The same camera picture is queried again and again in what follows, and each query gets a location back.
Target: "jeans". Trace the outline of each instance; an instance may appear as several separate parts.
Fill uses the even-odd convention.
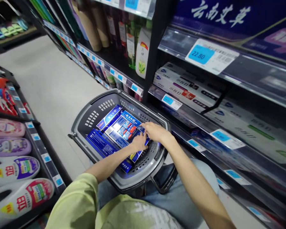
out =
[[[211,185],[215,193],[218,195],[219,186],[212,169],[206,163],[200,160],[193,158],[190,160],[195,164],[195,166]],[[165,181],[172,168],[173,164],[162,166],[155,177],[158,184],[162,184]],[[146,184],[145,190],[146,195],[137,199],[144,200],[156,207],[166,210],[184,228],[198,228],[203,222],[201,214],[187,194],[179,175],[176,177],[171,188],[165,195],[161,195],[152,182],[148,182]],[[119,194],[120,193],[109,183],[108,180],[100,183],[98,190],[99,210]]]

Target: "white tile floor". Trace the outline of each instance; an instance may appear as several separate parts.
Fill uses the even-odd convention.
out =
[[[47,36],[1,54],[0,65],[13,72],[61,162],[71,179],[75,179],[90,163],[67,134],[84,105],[105,89],[61,53]],[[220,199],[237,228],[265,228],[223,191]],[[206,223],[200,227],[207,228]]]

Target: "basket handle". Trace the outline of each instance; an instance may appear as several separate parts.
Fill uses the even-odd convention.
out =
[[[173,165],[172,170],[170,171],[168,177],[166,178],[164,184],[162,185],[162,187],[159,187],[157,182],[154,179],[154,176],[150,176],[150,179],[152,181],[152,183],[154,184],[154,186],[156,187],[156,189],[158,190],[158,192],[162,195],[166,194],[168,192],[168,190],[170,189],[170,187],[172,186],[173,182],[175,181],[177,175],[178,175],[178,171],[175,167],[175,165]]]

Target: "shirt sleeve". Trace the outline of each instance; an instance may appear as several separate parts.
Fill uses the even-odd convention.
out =
[[[83,173],[63,192],[55,204],[46,229],[95,228],[98,182],[95,176]]]

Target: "shopping basket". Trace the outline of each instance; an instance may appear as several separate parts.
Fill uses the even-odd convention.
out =
[[[171,131],[170,124],[165,118],[154,113],[126,93],[118,89],[107,91],[91,100],[80,111],[73,123],[72,134],[68,135],[94,163],[100,161],[104,156],[94,149],[86,140],[86,136],[92,129],[97,129],[96,125],[116,104],[122,106],[124,110],[141,122],[151,121]],[[131,192],[146,182],[152,181],[159,193],[165,194],[177,176],[177,170],[174,166],[161,187],[155,182],[154,176],[163,165],[166,156],[167,150],[160,143],[151,141],[149,148],[142,152],[128,173],[118,167],[108,180],[121,193]]]

